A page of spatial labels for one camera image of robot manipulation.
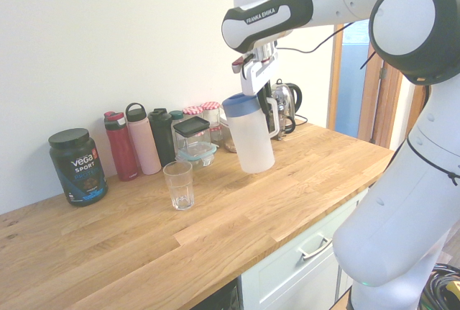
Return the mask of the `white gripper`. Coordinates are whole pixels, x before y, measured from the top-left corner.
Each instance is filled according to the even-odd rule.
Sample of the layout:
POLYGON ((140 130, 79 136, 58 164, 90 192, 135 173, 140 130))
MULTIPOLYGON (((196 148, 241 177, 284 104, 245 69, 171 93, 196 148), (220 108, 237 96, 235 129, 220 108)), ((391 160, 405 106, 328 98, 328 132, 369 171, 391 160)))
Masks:
POLYGON ((257 94, 259 105, 263 114, 268 116, 268 98, 272 98, 270 79, 278 68, 278 53, 266 61, 243 56, 243 65, 240 70, 242 93, 246 96, 257 94))

